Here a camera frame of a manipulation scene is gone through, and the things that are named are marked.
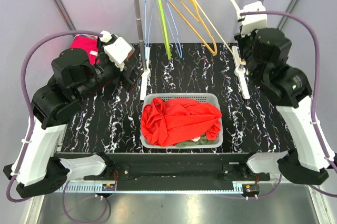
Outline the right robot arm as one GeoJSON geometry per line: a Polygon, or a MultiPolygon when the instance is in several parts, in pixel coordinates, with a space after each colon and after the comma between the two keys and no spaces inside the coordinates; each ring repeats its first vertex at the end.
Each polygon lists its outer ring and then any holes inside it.
{"type": "Polygon", "coordinates": [[[253,154],[239,166],[239,174],[251,180],[257,173],[280,173],[300,185],[321,185],[328,177],[325,156],[311,119],[312,89],[306,74],[287,64],[291,41],[277,28],[255,29],[235,34],[249,77],[285,121],[294,149],[253,154]]]}

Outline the white hanger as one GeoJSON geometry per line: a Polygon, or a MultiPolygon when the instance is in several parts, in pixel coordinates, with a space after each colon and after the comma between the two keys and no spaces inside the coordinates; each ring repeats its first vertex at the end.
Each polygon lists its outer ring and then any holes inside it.
{"type": "MultiPolygon", "coordinates": [[[[245,66],[246,65],[245,60],[240,59],[239,56],[234,55],[232,49],[230,49],[230,47],[227,44],[227,42],[225,41],[225,39],[222,37],[222,35],[216,29],[216,26],[209,19],[206,12],[200,6],[200,4],[197,2],[197,0],[193,0],[193,1],[197,5],[197,7],[201,11],[201,13],[204,15],[204,17],[207,19],[209,24],[212,26],[214,31],[217,33],[220,40],[224,43],[224,45],[232,53],[234,58],[239,62],[239,65],[245,66]]],[[[230,17],[235,17],[235,20],[237,20],[237,21],[241,20],[240,15],[239,15],[239,13],[241,12],[241,9],[240,9],[240,7],[238,6],[238,4],[235,0],[207,0],[206,11],[208,13],[212,13],[212,15],[217,18],[216,24],[217,24],[218,27],[219,27],[220,21],[225,21],[226,23],[229,23],[231,21],[230,17]]]]}

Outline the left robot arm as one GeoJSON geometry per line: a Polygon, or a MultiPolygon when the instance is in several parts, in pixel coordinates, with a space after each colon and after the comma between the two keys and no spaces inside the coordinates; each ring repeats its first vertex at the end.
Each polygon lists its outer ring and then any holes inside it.
{"type": "Polygon", "coordinates": [[[20,155],[3,169],[10,181],[17,181],[21,200],[53,193],[70,180],[114,176],[114,163],[104,153],[65,159],[55,157],[54,150],[89,96],[114,81],[128,91],[134,87],[140,71],[134,67],[127,74],[125,66],[133,54],[134,48],[107,45],[91,64],[85,50],[70,48],[52,61],[52,77],[28,100],[31,114],[20,155]]]}

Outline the light blue wire hanger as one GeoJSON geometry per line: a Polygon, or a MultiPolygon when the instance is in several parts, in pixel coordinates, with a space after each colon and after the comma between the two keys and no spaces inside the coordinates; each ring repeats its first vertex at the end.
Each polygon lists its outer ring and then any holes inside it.
{"type": "Polygon", "coordinates": [[[145,48],[149,48],[151,25],[153,18],[154,4],[150,6],[152,0],[144,0],[144,24],[145,24],[145,48]]]}

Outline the red tank top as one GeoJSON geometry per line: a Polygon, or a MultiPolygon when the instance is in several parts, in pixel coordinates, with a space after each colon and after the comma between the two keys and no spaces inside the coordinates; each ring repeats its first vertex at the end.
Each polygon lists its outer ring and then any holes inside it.
{"type": "Polygon", "coordinates": [[[141,116],[141,133],[150,145],[169,147],[197,137],[214,141],[221,131],[221,111],[191,98],[153,98],[141,116]]]}

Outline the yellow plastic hanger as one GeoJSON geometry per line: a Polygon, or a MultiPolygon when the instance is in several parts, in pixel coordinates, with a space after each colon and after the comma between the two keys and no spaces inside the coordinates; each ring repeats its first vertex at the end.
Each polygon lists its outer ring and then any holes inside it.
{"type": "Polygon", "coordinates": [[[190,22],[190,18],[183,14],[183,12],[173,3],[172,0],[168,0],[169,5],[176,11],[179,17],[184,20],[186,25],[191,29],[191,31],[199,38],[202,44],[208,49],[212,56],[217,55],[217,45],[215,38],[210,32],[209,28],[205,24],[204,19],[202,18],[199,7],[197,6],[196,0],[178,0],[186,12],[190,15],[192,19],[203,28],[207,38],[204,38],[203,35],[198,31],[198,29],[190,22]]]}

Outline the olive green tank top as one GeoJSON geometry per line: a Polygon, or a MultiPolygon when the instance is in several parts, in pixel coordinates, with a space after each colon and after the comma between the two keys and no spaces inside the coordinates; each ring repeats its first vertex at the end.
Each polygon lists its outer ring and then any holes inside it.
{"type": "Polygon", "coordinates": [[[197,146],[197,145],[208,145],[211,144],[213,141],[208,140],[206,134],[203,134],[200,136],[199,141],[192,141],[192,140],[187,140],[187,141],[182,141],[176,144],[176,147],[178,148],[184,148],[184,147],[189,147],[189,146],[197,146]]]}

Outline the lime green hanger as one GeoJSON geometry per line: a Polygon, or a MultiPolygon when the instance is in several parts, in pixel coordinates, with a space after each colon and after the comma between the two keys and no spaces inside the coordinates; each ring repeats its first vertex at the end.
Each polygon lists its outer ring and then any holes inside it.
{"type": "Polygon", "coordinates": [[[166,19],[165,19],[165,13],[164,13],[164,8],[162,4],[162,0],[156,0],[156,5],[157,5],[157,11],[158,11],[158,18],[160,20],[160,28],[164,40],[164,46],[167,54],[168,60],[171,60],[172,55],[171,55],[171,49],[170,49],[170,42],[169,42],[169,37],[167,33],[167,26],[166,26],[166,19]]]}

